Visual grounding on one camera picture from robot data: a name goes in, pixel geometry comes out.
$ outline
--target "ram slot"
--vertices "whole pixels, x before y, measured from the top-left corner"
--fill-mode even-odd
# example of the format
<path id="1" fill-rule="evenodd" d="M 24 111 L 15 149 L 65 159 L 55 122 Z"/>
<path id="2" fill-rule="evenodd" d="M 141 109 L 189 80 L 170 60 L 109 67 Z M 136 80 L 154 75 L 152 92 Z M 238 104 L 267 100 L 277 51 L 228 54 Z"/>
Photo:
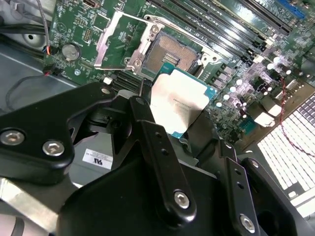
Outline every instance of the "ram slot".
<path id="1" fill-rule="evenodd" d="M 289 35 L 289 33 L 292 31 L 292 28 L 288 24 L 280 20 L 278 17 L 272 14 L 272 12 L 264 8 L 255 0 L 237 0 L 237 1 L 241 3 L 243 6 L 245 6 L 246 8 L 248 8 L 250 11 L 252 11 L 255 15 L 260 17 L 262 20 L 264 20 L 267 24 L 269 24 L 279 33 L 284 34 L 284 35 Z"/>
<path id="2" fill-rule="evenodd" d="M 212 42 L 214 42 L 215 44 L 219 45 L 220 47 L 222 47 L 223 49 L 225 49 L 226 51 L 228 51 L 229 53 L 231 53 L 232 55 L 235 55 L 237 57 L 241 57 L 242 54 L 236 50 L 235 48 L 232 48 L 231 46 L 228 46 L 226 43 L 224 43 L 223 41 L 218 40 L 218 38 L 214 37 L 213 35 L 211 35 L 211 31 L 208 29 L 205 30 L 202 28 L 203 24 L 198 25 L 197 19 L 194 20 L 194 22 L 192 20 L 189 20 L 189 18 L 186 18 L 185 15 L 181 15 L 179 14 L 179 12 L 177 12 L 176 10 L 174 10 L 173 8 L 169 7 L 169 5 L 167 5 L 165 3 L 165 1 L 162 0 L 151 0 L 151 2 L 153 2 L 156 6 L 164 9 L 165 11 L 172 13 L 172 15 L 174 15 L 175 17 L 177 17 L 178 19 L 182 20 L 183 22 L 185 22 L 187 25 L 189 25 L 190 27 L 192 27 L 194 30 L 200 32 L 201 35 L 206 36 L 206 38 L 210 39 Z"/>
<path id="3" fill-rule="evenodd" d="M 182 0 L 170 0 L 171 2 L 173 2 L 174 4 L 178 5 L 182 10 L 188 12 L 189 14 L 191 14 L 192 16 L 194 16 L 197 20 L 199 20 L 200 22 L 204 22 L 204 24 L 211 28 L 212 30 L 218 32 L 218 34 L 222 37 L 225 38 L 226 40 L 230 41 L 231 43 L 235 44 L 236 46 L 244 49 L 245 51 L 248 50 L 249 48 L 243 44 L 242 42 L 236 40 L 235 38 L 231 37 L 230 35 L 228 35 L 226 32 L 224 32 L 223 29 L 220 29 L 219 27 L 217 27 L 216 25 L 210 25 L 209 23 L 206 22 L 206 18 L 203 19 L 204 15 L 198 15 L 197 12 L 194 11 L 194 8 L 192 5 L 187 5 L 187 3 L 185 1 Z"/>
<path id="4" fill-rule="evenodd" d="M 234 22 L 231 17 L 227 16 L 227 14 L 224 15 L 224 12 L 214 5 L 212 5 L 211 8 L 208 7 L 207 9 L 204 5 L 201 5 L 198 0 L 187 0 L 184 1 L 183 4 L 187 4 L 193 11 L 196 12 L 196 14 L 199 14 L 200 17 L 202 17 L 203 21 L 208 21 L 210 24 L 218 25 L 218 27 L 220 28 L 228 29 L 239 38 L 246 40 L 247 42 L 249 42 L 249 44 L 256 48 L 262 49 L 265 46 L 263 42 L 264 40 L 259 37 L 259 34 L 255 32 L 249 32 L 248 29 L 244 28 L 239 23 Z"/>
<path id="5" fill-rule="evenodd" d="M 235 13 L 231 11 L 227 11 L 228 9 L 224 8 L 222 4 L 218 1 L 213 0 L 191 0 L 197 6 L 202 8 L 204 11 L 208 12 L 213 16 L 216 16 L 219 19 L 224 19 L 230 27 L 235 28 L 237 32 L 244 33 L 250 39 L 255 39 L 258 41 L 264 41 L 266 39 L 265 35 L 261 33 L 258 29 L 253 29 L 251 25 L 244 24 L 243 20 L 235 15 Z"/>

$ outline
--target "screw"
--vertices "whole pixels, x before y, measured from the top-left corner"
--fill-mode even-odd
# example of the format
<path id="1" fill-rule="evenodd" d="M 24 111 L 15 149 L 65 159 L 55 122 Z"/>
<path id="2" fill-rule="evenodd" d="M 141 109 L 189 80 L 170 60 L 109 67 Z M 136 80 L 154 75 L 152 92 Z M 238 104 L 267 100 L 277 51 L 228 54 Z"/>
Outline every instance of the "screw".
<path id="1" fill-rule="evenodd" d="M 21 144 L 24 141 L 24 139 L 25 139 L 24 134 L 17 130 L 4 131 L 0 136 L 0 140 L 3 144 L 11 146 Z"/>
<path id="2" fill-rule="evenodd" d="M 151 31 L 153 33 L 158 33 L 159 32 L 159 28 L 157 26 L 152 26 Z"/>
<path id="3" fill-rule="evenodd" d="M 102 88 L 102 93 L 110 94 L 110 91 L 108 89 Z"/>
<path id="4" fill-rule="evenodd" d="M 189 199 L 185 193 L 181 191 L 175 192 L 174 199 L 177 205 L 179 205 L 181 208 L 187 209 L 189 207 Z"/>
<path id="5" fill-rule="evenodd" d="M 231 144 L 229 144 L 228 142 L 225 141 L 224 144 L 225 144 L 229 149 L 232 148 Z"/>
<path id="6" fill-rule="evenodd" d="M 48 156 L 60 156 L 64 152 L 64 146 L 59 141 L 50 140 L 44 143 L 43 151 Z"/>
<path id="7" fill-rule="evenodd" d="M 255 166 L 256 168 L 258 168 L 259 167 L 259 165 L 258 165 L 258 163 L 257 162 L 255 162 L 255 161 L 251 161 L 252 162 L 252 165 L 253 166 Z"/>
<path id="8" fill-rule="evenodd" d="M 249 219 L 247 216 L 241 214 L 240 216 L 240 220 L 242 225 L 244 226 L 244 228 L 250 232 L 250 233 L 255 233 L 255 225 L 253 224 L 253 222 L 251 221 L 251 219 Z"/>
<path id="9" fill-rule="evenodd" d="M 81 75 L 81 71 L 80 71 L 80 70 L 75 70 L 75 71 L 74 71 L 74 74 L 75 74 L 76 76 Z"/>
<path id="10" fill-rule="evenodd" d="M 134 61 L 133 64 L 134 64 L 134 66 L 136 66 L 136 67 L 140 67 L 142 63 L 141 63 L 141 61 L 140 61 L 139 59 L 137 59 L 137 60 Z"/>

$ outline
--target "black plastic bracket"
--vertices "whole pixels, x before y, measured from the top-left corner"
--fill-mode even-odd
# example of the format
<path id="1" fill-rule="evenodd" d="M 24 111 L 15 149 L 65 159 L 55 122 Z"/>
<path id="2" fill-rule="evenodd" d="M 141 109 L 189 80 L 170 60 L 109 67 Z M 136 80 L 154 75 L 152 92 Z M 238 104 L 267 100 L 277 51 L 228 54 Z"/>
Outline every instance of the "black plastic bracket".
<path id="1" fill-rule="evenodd" d="M 143 98 L 131 97 L 129 111 L 130 136 L 122 143 L 119 133 L 113 135 L 112 169 L 123 165 L 133 147 L 140 145 L 158 214 L 172 227 L 184 226 L 195 218 L 197 207 L 166 131 L 155 124 L 150 106 Z M 189 206 L 183 208 L 176 202 L 176 192 L 187 196 L 183 201 L 188 201 Z"/>
<path id="2" fill-rule="evenodd" d="M 18 145 L 0 142 L 0 176 L 39 184 L 61 181 L 74 158 L 69 130 L 76 133 L 88 112 L 114 98 L 104 84 L 91 83 L 1 116 L 0 133 L 19 131 L 24 140 Z M 61 155 L 44 153 L 44 143 L 51 140 L 63 145 Z"/>
<path id="3" fill-rule="evenodd" d="M 258 161 L 246 158 L 242 166 L 249 177 L 259 224 L 267 235 L 315 235 L 312 227 Z"/>

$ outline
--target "white label sticker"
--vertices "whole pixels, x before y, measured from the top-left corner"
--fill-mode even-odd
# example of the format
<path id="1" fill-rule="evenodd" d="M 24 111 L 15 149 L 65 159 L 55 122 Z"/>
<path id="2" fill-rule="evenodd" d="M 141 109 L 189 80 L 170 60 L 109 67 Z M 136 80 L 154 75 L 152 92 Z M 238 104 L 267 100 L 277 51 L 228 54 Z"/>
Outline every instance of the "white label sticker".
<path id="1" fill-rule="evenodd" d="M 83 161 L 110 170 L 113 164 L 113 157 L 87 148 L 83 156 Z"/>

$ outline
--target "black mounting arm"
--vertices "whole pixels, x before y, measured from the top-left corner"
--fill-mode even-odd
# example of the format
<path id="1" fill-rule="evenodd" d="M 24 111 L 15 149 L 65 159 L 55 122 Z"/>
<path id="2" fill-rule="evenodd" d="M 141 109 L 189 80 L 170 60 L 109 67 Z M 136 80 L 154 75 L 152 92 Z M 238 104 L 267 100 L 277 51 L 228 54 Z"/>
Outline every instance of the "black mounting arm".
<path id="1" fill-rule="evenodd" d="M 73 146 L 105 132 L 112 134 L 112 171 L 58 209 L 57 236 L 313 235 L 264 169 L 258 174 L 246 162 L 244 169 L 233 146 L 213 130 L 203 113 L 188 130 L 195 157 L 209 172 L 179 163 L 146 100 L 116 96 L 104 84 L 91 83 L 0 117 L 0 180 L 58 185 L 73 161 Z M 261 187 L 255 181 L 269 199 L 255 202 L 256 193 L 252 199 Z M 295 231 L 288 233 L 283 223 L 272 230 L 261 225 L 261 201 L 274 201 L 277 208 L 268 205 L 268 211 L 281 222 L 289 216 Z"/>

